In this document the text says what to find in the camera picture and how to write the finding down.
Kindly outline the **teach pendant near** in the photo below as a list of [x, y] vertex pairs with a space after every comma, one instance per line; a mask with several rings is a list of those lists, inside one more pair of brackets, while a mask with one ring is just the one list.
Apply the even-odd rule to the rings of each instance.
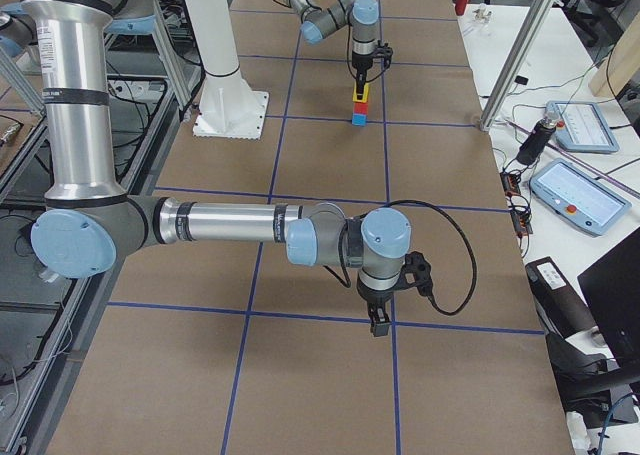
[[535, 174], [531, 191], [557, 215], [592, 235], [604, 235], [631, 203], [574, 165], [556, 159]]

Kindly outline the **black monitor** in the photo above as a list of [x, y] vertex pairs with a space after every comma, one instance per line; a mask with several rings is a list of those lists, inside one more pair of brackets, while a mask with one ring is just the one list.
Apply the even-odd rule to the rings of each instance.
[[586, 303], [614, 357], [639, 361], [639, 230], [578, 276]]

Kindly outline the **brown paper table cover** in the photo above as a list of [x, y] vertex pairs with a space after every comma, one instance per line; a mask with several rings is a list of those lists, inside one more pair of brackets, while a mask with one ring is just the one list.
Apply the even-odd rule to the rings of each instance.
[[[51, 454], [568, 454], [571, 442], [450, 0], [379, 0], [391, 69], [351, 123], [344, 33], [311, 46], [272, 0], [234, 0], [257, 140], [183, 125], [158, 196], [406, 203], [436, 303], [364, 301], [283, 246], [209, 241], [129, 257]], [[420, 207], [408, 203], [420, 200]]]

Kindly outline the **blue cube block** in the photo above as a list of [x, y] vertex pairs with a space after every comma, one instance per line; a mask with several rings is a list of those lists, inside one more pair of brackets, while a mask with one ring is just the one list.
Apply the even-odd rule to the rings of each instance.
[[367, 123], [367, 116], [365, 114], [353, 113], [351, 123], [354, 126], [365, 126]]

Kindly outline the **white pedestal base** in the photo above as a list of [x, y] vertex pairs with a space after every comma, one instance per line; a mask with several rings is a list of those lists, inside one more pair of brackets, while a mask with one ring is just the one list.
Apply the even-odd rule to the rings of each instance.
[[194, 135], [258, 139], [269, 94], [252, 90], [242, 76], [228, 0], [184, 1], [205, 74]]

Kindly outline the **aluminium frame post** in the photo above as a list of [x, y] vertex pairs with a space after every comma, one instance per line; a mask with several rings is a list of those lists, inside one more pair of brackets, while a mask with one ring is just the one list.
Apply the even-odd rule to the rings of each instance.
[[553, 3], [554, 0], [533, 0], [482, 111], [478, 123], [481, 131], [488, 132], [493, 125]]

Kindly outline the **yellow cube block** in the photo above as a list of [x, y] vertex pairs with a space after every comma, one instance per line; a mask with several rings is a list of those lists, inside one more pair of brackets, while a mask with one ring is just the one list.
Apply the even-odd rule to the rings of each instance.
[[354, 86], [352, 100], [354, 103], [366, 104], [369, 99], [369, 84], [365, 83], [362, 87]]

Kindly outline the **teach pendant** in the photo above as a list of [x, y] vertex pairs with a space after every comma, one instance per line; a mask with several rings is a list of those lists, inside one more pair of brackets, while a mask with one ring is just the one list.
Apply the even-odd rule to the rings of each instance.
[[611, 154], [619, 144], [595, 102], [549, 101], [547, 112], [560, 116], [555, 139], [565, 150]]
[[557, 215], [592, 235], [604, 235], [631, 203], [574, 165], [556, 159], [535, 174], [531, 191]]

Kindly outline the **red cube block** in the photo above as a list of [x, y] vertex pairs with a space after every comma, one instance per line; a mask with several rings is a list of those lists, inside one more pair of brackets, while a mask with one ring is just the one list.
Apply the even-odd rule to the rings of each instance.
[[355, 102], [353, 107], [354, 115], [368, 115], [368, 103], [367, 102]]

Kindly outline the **black water bottle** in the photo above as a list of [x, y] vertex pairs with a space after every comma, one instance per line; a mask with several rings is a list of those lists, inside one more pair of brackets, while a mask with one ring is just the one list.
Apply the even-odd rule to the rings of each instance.
[[516, 161], [524, 166], [532, 165], [541, 155], [551, 136], [555, 133], [558, 119], [545, 117], [539, 120], [530, 135], [520, 146]]

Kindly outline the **teach pendant far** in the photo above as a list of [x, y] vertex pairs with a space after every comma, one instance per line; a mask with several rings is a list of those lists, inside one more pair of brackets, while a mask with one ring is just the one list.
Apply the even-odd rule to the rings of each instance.
[[547, 112], [560, 116], [555, 139], [565, 150], [611, 154], [619, 144], [595, 102], [549, 101]]

